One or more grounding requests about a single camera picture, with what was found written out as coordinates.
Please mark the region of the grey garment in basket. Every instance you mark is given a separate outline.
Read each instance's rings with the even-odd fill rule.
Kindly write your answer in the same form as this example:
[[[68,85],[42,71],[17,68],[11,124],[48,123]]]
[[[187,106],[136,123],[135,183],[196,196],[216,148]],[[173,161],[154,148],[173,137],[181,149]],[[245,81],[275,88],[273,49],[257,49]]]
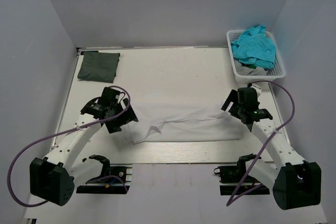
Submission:
[[[265,76],[268,72],[261,67],[245,66],[236,60],[234,61],[234,63],[236,72],[241,76]]]

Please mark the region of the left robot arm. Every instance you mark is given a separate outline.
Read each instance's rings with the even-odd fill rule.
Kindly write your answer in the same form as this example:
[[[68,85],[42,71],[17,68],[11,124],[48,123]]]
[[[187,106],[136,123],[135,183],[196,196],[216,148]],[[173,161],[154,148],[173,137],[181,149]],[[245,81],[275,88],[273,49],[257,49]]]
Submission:
[[[65,205],[77,187],[104,182],[111,178],[108,158],[92,154],[79,164],[75,161],[91,138],[102,128],[120,132],[122,126],[138,118],[129,93],[122,87],[105,87],[101,96],[89,100],[81,109],[74,127],[44,158],[35,158],[29,166],[30,192],[45,201]]]

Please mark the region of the white t-shirt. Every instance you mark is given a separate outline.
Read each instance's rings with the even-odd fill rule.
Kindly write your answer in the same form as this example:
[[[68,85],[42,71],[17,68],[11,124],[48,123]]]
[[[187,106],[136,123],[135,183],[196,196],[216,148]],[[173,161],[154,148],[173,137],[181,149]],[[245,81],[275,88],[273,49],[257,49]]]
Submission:
[[[239,121],[214,104],[136,103],[137,122],[121,127],[120,139],[142,142],[213,142],[239,140]]]

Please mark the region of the dark green folded t-shirt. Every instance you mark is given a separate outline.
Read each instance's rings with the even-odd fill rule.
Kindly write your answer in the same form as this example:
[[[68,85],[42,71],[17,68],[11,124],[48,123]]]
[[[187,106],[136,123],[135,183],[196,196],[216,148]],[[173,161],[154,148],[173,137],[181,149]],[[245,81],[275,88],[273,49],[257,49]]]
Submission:
[[[77,78],[82,81],[113,83],[120,56],[120,53],[85,52]]]

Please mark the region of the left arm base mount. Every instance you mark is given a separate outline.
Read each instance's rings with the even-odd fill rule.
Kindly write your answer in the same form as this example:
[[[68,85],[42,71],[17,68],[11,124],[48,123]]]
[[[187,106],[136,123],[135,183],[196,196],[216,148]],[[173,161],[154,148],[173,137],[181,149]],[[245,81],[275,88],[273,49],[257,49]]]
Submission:
[[[99,177],[79,186],[77,194],[126,195],[132,180],[132,165],[110,166]]]

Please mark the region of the teal t-shirt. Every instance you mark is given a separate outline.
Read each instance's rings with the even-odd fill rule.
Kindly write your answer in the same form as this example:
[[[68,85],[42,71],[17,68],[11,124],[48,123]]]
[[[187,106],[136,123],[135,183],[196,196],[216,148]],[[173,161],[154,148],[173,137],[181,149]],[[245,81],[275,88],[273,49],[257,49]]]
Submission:
[[[272,69],[276,59],[276,45],[266,36],[266,27],[253,26],[233,40],[231,49],[235,60],[244,65]]]

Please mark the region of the white plastic basket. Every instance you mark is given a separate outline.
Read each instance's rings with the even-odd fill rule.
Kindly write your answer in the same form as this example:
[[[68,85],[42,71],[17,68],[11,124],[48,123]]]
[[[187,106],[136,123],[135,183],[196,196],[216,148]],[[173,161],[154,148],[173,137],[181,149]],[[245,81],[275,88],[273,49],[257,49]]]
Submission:
[[[233,57],[233,52],[232,52],[232,47],[230,43],[238,39],[239,36],[244,32],[243,29],[237,29],[237,30],[229,30],[226,33],[226,39],[227,39],[227,44],[228,44],[228,49],[229,49],[229,55],[230,55],[230,60],[232,63],[232,68],[233,68],[233,73],[235,77],[235,81],[239,84],[248,84],[250,82],[255,82],[255,81],[274,81],[276,79],[281,79],[285,77],[286,75],[286,70],[282,61],[281,54],[279,50],[276,50],[276,58],[275,58],[275,65],[272,69],[267,71],[266,75],[261,75],[261,76],[251,76],[251,75],[241,75],[237,72],[236,66],[235,66],[235,60]]]

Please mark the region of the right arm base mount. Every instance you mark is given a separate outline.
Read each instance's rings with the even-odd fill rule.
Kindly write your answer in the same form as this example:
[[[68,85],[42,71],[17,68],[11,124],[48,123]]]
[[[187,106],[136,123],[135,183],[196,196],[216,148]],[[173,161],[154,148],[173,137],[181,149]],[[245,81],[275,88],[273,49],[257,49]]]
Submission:
[[[219,177],[221,196],[230,196],[245,173],[244,171],[240,171],[237,165],[218,166],[213,172],[214,175]],[[239,187],[236,195],[244,193],[259,185],[260,182],[257,179],[248,175],[243,184]]]

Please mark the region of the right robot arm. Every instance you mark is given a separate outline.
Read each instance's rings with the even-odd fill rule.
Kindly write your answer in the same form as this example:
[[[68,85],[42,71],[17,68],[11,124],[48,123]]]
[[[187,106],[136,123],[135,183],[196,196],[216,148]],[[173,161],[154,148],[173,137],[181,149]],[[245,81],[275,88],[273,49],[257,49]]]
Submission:
[[[249,84],[231,90],[222,110],[239,119],[262,143],[257,154],[238,158],[235,165],[219,166],[220,183],[233,186],[228,205],[246,194],[271,193],[282,210],[318,205],[321,168],[309,162],[287,142],[267,109],[259,108],[259,91]]]

